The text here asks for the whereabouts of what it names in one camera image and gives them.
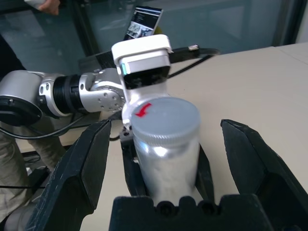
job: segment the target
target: beige table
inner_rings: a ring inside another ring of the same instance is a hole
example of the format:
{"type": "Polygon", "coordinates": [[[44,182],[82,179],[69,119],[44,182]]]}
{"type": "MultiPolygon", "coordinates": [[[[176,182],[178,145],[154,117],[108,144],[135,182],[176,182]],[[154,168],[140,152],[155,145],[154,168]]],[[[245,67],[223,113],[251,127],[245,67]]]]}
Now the beige table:
{"type": "MultiPolygon", "coordinates": [[[[308,191],[308,63],[301,60],[307,54],[308,44],[226,54],[168,81],[172,96],[200,110],[201,145],[210,161],[216,202],[224,194],[238,193],[226,158],[223,118],[257,130],[308,191]]],[[[81,230],[107,231],[113,200],[122,195],[129,193],[116,141],[109,146],[98,208],[84,219],[81,230]]]]}

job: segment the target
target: person's leg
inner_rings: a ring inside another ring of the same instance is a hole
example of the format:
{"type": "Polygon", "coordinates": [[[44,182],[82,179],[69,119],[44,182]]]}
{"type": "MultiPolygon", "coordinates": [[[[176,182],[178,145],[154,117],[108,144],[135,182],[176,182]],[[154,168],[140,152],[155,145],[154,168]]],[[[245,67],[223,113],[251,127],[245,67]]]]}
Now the person's leg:
{"type": "MultiPolygon", "coordinates": [[[[43,117],[39,122],[33,125],[33,127],[44,133],[51,133],[54,131],[52,122],[49,117],[43,117]]],[[[29,129],[23,127],[21,134],[24,136],[37,136],[38,134],[31,132],[29,129]]],[[[39,140],[28,140],[28,142],[34,147],[37,153],[40,155],[42,161],[46,166],[53,171],[58,161],[65,154],[66,150],[61,145],[59,137],[50,137],[39,140]]]]}
{"type": "MultiPolygon", "coordinates": [[[[12,127],[1,123],[1,127],[12,127]]],[[[29,186],[24,159],[14,138],[0,133],[0,185],[29,186]]],[[[31,196],[30,189],[0,188],[0,222],[11,212],[24,205],[31,196]]]]}

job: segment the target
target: black cable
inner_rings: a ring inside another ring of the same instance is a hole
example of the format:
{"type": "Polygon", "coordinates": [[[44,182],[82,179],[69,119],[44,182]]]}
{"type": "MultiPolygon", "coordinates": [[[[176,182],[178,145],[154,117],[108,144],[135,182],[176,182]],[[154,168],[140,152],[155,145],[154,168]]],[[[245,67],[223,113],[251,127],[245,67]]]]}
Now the black cable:
{"type": "Polygon", "coordinates": [[[33,164],[33,163],[36,163],[37,161],[40,161],[39,155],[37,157],[33,157],[32,159],[25,161],[25,164],[33,164]]]}
{"type": "Polygon", "coordinates": [[[51,137],[51,136],[54,136],[54,135],[59,135],[61,134],[63,131],[67,130],[69,127],[73,126],[75,123],[79,122],[80,120],[82,120],[83,118],[85,117],[85,115],[79,117],[78,119],[76,119],[74,122],[70,123],[69,125],[59,129],[59,130],[56,130],[52,133],[49,133],[49,134],[45,134],[45,135],[41,135],[41,136],[20,136],[20,135],[16,135],[14,133],[11,133],[3,128],[0,128],[0,132],[8,135],[8,136],[11,136],[11,137],[14,137],[14,138],[17,138],[17,139],[21,139],[21,140],[38,140],[38,139],[43,139],[43,138],[47,138],[47,137],[51,137]]]}
{"type": "MultiPolygon", "coordinates": [[[[75,113],[72,114],[72,117],[71,117],[71,120],[70,120],[69,123],[72,123],[72,122],[74,121],[75,115],[76,115],[75,113]]],[[[32,126],[29,126],[29,127],[27,127],[27,128],[28,128],[30,131],[32,131],[32,132],[34,132],[34,133],[36,133],[36,134],[38,134],[38,135],[41,135],[41,136],[46,135],[45,132],[39,131],[39,130],[37,130],[36,128],[34,128],[34,127],[32,127],[32,126]]],[[[67,133],[69,130],[70,130],[70,128],[68,128],[67,130],[63,131],[63,132],[60,133],[60,134],[53,135],[53,137],[62,136],[62,135],[64,135],[65,133],[67,133]]]]}
{"type": "Polygon", "coordinates": [[[216,56],[216,55],[219,55],[220,52],[219,50],[216,50],[216,49],[207,49],[207,48],[204,48],[204,49],[199,49],[199,52],[198,52],[198,55],[202,55],[202,54],[205,54],[206,56],[199,59],[198,61],[194,62],[193,64],[190,64],[188,65],[187,67],[179,70],[179,71],[176,71],[175,73],[172,73],[171,75],[169,75],[169,78],[172,78],[174,76],[177,76],[185,71],[188,71],[189,69],[199,65],[200,63],[203,63],[204,61],[216,56]]]}

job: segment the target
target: gray plastic lid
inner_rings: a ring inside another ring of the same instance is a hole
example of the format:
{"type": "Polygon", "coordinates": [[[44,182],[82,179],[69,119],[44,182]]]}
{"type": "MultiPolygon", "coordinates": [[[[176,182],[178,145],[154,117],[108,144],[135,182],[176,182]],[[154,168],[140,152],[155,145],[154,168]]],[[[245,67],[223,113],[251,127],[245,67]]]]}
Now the gray plastic lid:
{"type": "Polygon", "coordinates": [[[150,100],[131,117],[134,136],[154,146],[188,142],[199,135],[200,122],[195,105],[173,97],[150,100]]]}

